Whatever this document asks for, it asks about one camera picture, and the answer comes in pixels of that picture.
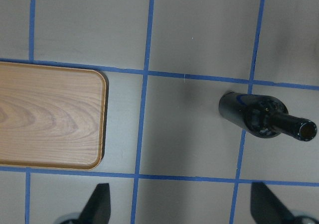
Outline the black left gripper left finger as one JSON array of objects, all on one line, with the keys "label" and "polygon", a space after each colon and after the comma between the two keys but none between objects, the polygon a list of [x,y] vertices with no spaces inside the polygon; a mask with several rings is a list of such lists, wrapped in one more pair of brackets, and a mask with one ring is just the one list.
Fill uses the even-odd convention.
[{"label": "black left gripper left finger", "polygon": [[111,216],[110,185],[98,184],[79,216],[81,224],[108,224]]}]

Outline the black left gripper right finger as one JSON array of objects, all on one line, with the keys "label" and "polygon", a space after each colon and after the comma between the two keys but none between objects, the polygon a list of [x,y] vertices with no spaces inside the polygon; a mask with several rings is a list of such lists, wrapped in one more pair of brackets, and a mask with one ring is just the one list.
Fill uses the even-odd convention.
[{"label": "black left gripper right finger", "polygon": [[256,224],[292,224],[295,216],[263,182],[251,184],[250,213]]}]

